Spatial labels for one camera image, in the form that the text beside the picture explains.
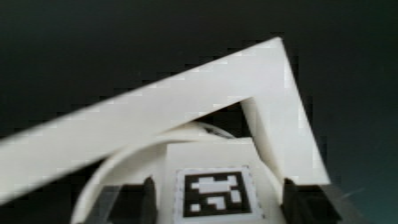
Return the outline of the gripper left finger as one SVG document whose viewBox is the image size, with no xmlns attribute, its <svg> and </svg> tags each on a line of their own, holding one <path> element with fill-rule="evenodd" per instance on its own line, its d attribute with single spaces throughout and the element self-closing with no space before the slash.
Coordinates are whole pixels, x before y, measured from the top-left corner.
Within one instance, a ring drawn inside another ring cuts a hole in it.
<svg viewBox="0 0 398 224">
<path fill-rule="evenodd" d="M 108 185 L 94 202 L 86 224 L 156 224 L 156 188 L 152 178 L 140 184 Z"/>
</svg>

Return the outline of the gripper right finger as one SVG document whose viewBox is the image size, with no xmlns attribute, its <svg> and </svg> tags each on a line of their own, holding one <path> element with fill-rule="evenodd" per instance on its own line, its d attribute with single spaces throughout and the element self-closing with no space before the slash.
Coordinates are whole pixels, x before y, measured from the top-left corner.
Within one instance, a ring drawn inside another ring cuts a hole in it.
<svg viewBox="0 0 398 224">
<path fill-rule="evenodd" d="M 355 224 L 355 213 L 332 184 L 296 184 L 285 178 L 280 211 L 285 224 Z"/>
</svg>

